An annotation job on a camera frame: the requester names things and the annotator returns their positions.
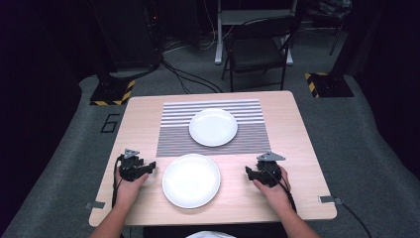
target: human hand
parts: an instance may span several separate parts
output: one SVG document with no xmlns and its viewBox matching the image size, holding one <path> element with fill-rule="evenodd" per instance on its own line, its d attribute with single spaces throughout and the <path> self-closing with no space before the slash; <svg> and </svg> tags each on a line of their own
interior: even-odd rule
<svg viewBox="0 0 420 238">
<path fill-rule="evenodd" d="M 115 207 L 129 210 L 136 201 L 140 187 L 148 179 L 148 177 L 149 174 L 145 173 L 134 181 L 127 181 L 121 178 L 120 168 L 118 168 L 115 174 L 116 182 L 119 183 Z"/>
<path fill-rule="evenodd" d="M 282 180 L 280 182 L 281 184 L 283 184 L 283 186 L 288 188 L 289 191 L 291 191 L 291 186 L 287 177 L 287 171 L 283 167 L 279 167 L 281 169 L 282 176 Z M 268 187 L 262 184 L 257 179 L 254 179 L 253 183 L 262 192 L 262 194 L 267 199 L 269 205 L 280 219 L 282 218 L 283 214 L 285 214 L 287 211 L 292 210 L 288 196 L 279 184 L 275 185 L 274 187 Z"/>
</svg>

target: forearm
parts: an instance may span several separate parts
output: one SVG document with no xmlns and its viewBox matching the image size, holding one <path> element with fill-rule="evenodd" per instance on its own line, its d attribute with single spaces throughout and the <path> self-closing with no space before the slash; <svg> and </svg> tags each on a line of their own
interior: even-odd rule
<svg viewBox="0 0 420 238">
<path fill-rule="evenodd" d="M 115 206 L 90 235 L 94 237 L 118 238 L 124 227 L 124 221 L 130 209 Z"/>
<path fill-rule="evenodd" d="M 318 238 L 320 237 L 294 210 L 277 211 L 277 215 L 281 220 L 281 224 L 289 238 L 305 237 Z"/>
</svg>

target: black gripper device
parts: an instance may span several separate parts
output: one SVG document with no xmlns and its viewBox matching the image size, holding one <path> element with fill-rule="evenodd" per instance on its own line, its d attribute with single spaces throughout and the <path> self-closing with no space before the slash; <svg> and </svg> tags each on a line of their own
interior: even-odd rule
<svg viewBox="0 0 420 238">
<path fill-rule="evenodd" d="M 281 180 L 281 169 L 275 161 L 258 161 L 257 172 L 245 167 L 249 180 L 257 179 L 262 184 L 273 187 Z"/>
<path fill-rule="evenodd" d="M 152 162 L 148 166 L 144 166 L 145 160 L 139 159 L 139 157 L 136 156 L 124 159 L 124 155 L 121 155 L 120 159 L 120 176 L 127 181 L 134 181 L 145 173 L 152 174 L 157 166 L 156 162 Z"/>
</svg>

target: placemat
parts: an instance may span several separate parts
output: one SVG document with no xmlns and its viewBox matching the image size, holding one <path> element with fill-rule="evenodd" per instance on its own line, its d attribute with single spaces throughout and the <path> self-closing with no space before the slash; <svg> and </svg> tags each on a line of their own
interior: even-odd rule
<svg viewBox="0 0 420 238">
<path fill-rule="evenodd" d="M 238 132 L 229 143 L 206 147 L 189 134 L 189 122 L 198 112 L 220 108 L 230 112 L 238 122 Z M 167 102 L 163 104 L 157 157 L 179 157 L 186 154 L 238 155 L 270 151 L 259 99 Z"/>
</svg>

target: chair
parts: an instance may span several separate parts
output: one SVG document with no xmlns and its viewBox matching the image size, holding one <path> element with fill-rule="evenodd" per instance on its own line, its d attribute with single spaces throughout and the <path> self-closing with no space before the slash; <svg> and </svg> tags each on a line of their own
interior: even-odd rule
<svg viewBox="0 0 420 238">
<path fill-rule="evenodd" d="M 334 52 L 346 17 L 351 13 L 352 8 L 351 0 L 310 0 L 307 2 L 305 14 L 314 20 L 314 28 L 322 26 L 335 28 L 335 39 L 330 49 L 330 56 Z"/>
<path fill-rule="evenodd" d="M 225 40 L 227 59 L 222 79 L 228 70 L 231 92 L 234 91 L 233 73 L 244 73 L 272 68 L 282 68 L 280 90 L 283 89 L 287 53 L 290 41 L 296 32 L 293 16 L 255 19 L 238 26 L 232 36 Z M 278 47 L 273 38 L 286 38 Z"/>
</svg>

